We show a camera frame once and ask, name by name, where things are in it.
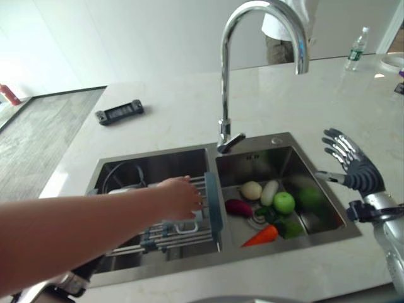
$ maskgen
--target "black device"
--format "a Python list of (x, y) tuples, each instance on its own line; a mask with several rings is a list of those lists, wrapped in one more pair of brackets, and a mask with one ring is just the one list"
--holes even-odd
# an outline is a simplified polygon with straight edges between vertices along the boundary
[(396, 88), (394, 89), (396, 93), (400, 93), (404, 95), (404, 82), (397, 84)]
[(107, 110), (99, 110), (95, 113), (101, 125), (110, 125), (126, 117), (144, 113), (140, 100), (133, 100), (130, 103), (120, 105)]

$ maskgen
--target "white shirt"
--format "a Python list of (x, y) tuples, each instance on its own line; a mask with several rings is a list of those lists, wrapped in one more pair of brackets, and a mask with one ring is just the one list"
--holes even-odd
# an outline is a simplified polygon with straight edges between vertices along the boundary
[[(319, 0), (281, 0), (289, 5), (299, 16), (306, 31), (307, 38), (311, 38), (315, 15)], [(265, 35), (283, 41), (291, 41), (290, 35), (286, 28), (277, 18), (272, 15), (265, 14), (264, 22), (261, 30)]]

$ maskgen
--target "orange carrot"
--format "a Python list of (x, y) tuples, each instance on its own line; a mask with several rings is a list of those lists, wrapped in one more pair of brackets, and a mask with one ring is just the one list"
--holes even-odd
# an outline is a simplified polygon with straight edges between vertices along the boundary
[(272, 242), (276, 239), (276, 237), (278, 237), (278, 231), (276, 227), (273, 225), (269, 225), (265, 227), (262, 231), (260, 231), (258, 234), (256, 234), (254, 237), (249, 239), (241, 247)]

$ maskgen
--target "dish drying rack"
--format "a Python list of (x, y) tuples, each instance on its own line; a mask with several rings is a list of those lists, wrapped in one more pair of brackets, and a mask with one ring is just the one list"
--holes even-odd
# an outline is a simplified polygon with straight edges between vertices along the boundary
[[(175, 231), (174, 223), (157, 223), (137, 235), (141, 237), (139, 244), (115, 248), (111, 252), (107, 253), (106, 256), (113, 257), (134, 253), (146, 254), (150, 251), (162, 251), (165, 253), (168, 249), (211, 241), (216, 242), (218, 250), (220, 250), (217, 233), (220, 231), (220, 229), (222, 229), (222, 220), (220, 218), (220, 221), (218, 222), (218, 197), (216, 186), (214, 187), (214, 191), (208, 191), (206, 189), (207, 184), (211, 184), (211, 186), (216, 185), (214, 175), (207, 172), (204, 176), (191, 178), (190, 183), (198, 189), (202, 197), (203, 221), (199, 222), (198, 231), (190, 234), (179, 234)], [(157, 184), (149, 184), (148, 187), (155, 187), (156, 185)]]

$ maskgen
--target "plastic bottle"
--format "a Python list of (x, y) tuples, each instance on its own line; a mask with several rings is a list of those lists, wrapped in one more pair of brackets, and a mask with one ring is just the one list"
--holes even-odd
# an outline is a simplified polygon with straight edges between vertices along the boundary
[(362, 29), (362, 35), (352, 44), (351, 51), (348, 55), (348, 59), (345, 63), (345, 69), (347, 71), (355, 71), (359, 64), (359, 59), (365, 51), (367, 45), (367, 36), (369, 33), (369, 28), (364, 27)]

